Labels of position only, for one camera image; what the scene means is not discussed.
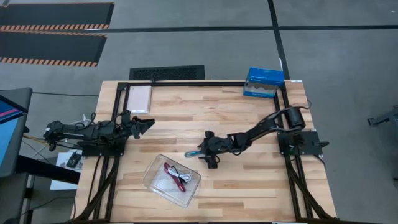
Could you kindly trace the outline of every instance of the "wooden plank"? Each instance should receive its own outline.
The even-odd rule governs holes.
[[[116,85],[114,81],[103,82],[97,120],[110,119]],[[303,83],[286,81],[286,87],[291,105],[308,106]],[[275,111],[272,100],[242,96],[241,90],[230,86],[153,87],[150,114],[140,117],[155,118],[156,123],[141,139],[127,142],[118,172],[112,222],[294,220],[284,158],[279,154],[275,133],[260,138],[240,156],[220,155],[216,170],[183,155],[197,148],[206,130],[219,136],[246,131]],[[313,128],[311,113],[303,110],[303,117],[307,128]],[[200,190],[188,208],[167,201],[141,184],[147,166],[159,154],[201,174]],[[302,160],[308,189],[330,215],[336,215],[323,164],[312,156],[303,156]],[[86,206],[95,162],[95,158],[89,158],[83,166],[76,195],[77,214]],[[300,207],[304,214],[302,199]]]

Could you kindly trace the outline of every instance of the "monitor screen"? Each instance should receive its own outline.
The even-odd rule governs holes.
[[[22,116],[23,111],[7,98],[0,96],[0,124]]]

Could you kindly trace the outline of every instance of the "black metal frame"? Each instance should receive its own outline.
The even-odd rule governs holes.
[[[125,97],[124,97],[124,103],[123,103],[123,110],[125,110],[127,107],[130,87],[131,86],[142,86],[142,85],[150,85],[150,86],[243,86],[244,82],[229,82],[229,81],[226,81],[226,82],[204,82],[204,81],[195,81],[195,80],[193,80],[192,82],[169,82],[169,81],[141,82],[141,83],[119,82],[118,87],[117,87],[116,96],[115,96],[112,118],[117,116],[119,104],[121,101],[120,98],[121,98],[122,91],[126,92]],[[284,100],[284,107],[287,108],[287,107],[289,107],[289,99],[287,97],[287,92],[286,92],[285,86],[282,86],[281,92],[282,92],[282,97]],[[274,104],[275,104],[275,110],[280,110],[279,97],[278,97],[277,93],[275,94],[275,97],[274,97]],[[278,118],[278,125],[283,127],[282,118]],[[288,150],[289,149],[286,149],[286,153],[283,153],[282,155],[284,156],[284,159],[285,159],[286,171],[287,171],[289,187],[290,187],[290,194],[292,197],[292,203],[293,203],[293,209],[294,209],[294,215],[295,215],[296,222],[314,223],[314,224],[316,224],[316,223],[342,223],[342,224],[363,223],[363,222],[341,221],[338,218],[333,218],[330,215],[328,215],[322,209],[322,207],[317,203],[317,201],[314,199],[314,197],[312,197],[311,193],[307,189],[307,184],[305,181],[305,175],[304,175],[304,170],[303,170],[303,165],[302,165],[300,154],[295,156],[296,166],[297,166],[297,171],[298,171],[298,174],[297,174],[293,168],[289,153],[287,153]],[[117,176],[119,161],[120,161],[120,157],[114,158],[113,168],[114,167],[116,168],[116,173],[115,174],[113,173],[113,175],[115,177]],[[103,186],[103,184],[104,184],[104,180],[106,177],[106,171],[108,170],[108,165],[109,165],[109,157],[105,157],[104,162],[103,162],[103,170],[102,170],[101,176],[100,176],[100,183],[99,183],[100,187]],[[296,191],[295,186],[297,186],[303,194],[303,198],[304,198],[304,202],[305,202],[305,209],[306,209],[306,214],[307,214],[306,218],[303,218],[301,216],[300,205],[299,205],[299,200],[297,197],[297,191]],[[110,187],[109,187],[109,195],[108,195],[108,202],[107,202],[106,210],[105,210],[105,218],[99,219],[100,206],[101,206],[100,205],[101,199],[99,199],[99,202],[96,203],[96,208],[95,208],[96,213],[93,216],[93,220],[87,220],[86,222],[90,222],[90,223],[110,222],[115,187],[116,187],[116,178],[113,178],[113,179],[111,179],[111,183],[110,183]],[[313,217],[312,210],[315,211],[315,213],[318,215],[319,218]],[[270,222],[234,222],[234,223],[270,223]]]

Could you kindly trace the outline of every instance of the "wooden table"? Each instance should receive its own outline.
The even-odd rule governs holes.
[[[116,85],[116,81],[103,82],[96,109],[97,121],[111,118]],[[291,105],[307,105],[302,82],[286,81],[286,87]],[[155,118],[156,123],[141,139],[130,138],[127,142],[119,166],[111,221],[295,220],[285,162],[279,154],[275,133],[258,139],[240,156],[220,155],[218,169],[209,170],[197,157],[184,158],[185,152],[195,150],[203,141],[206,130],[214,131],[217,136],[247,131],[274,111],[273,100],[243,96],[241,87],[153,87],[150,114],[139,117]],[[309,110],[302,110],[302,113],[306,128],[312,129]],[[158,154],[201,174],[201,189],[188,208],[163,199],[141,184],[147,166]],[[97,157],[90,157],[84,161],[76,194],[77,214],[86,206],[96,160]],[[323,164],[313,156],[302,156],[302,160],[309,191],[326,212],[335,216]],[[100,171],[101,162],[93,193],[98,187]],[[302,195],[299,190],[297,192],[304,217]],[[100,217],[104,217],[107,195],[105,193],[101,204]]]

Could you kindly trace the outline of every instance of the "computer monitor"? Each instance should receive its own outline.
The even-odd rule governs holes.
[[[16,119],[24,113],[27,113],[25,108],[0,95],[0,124]]]

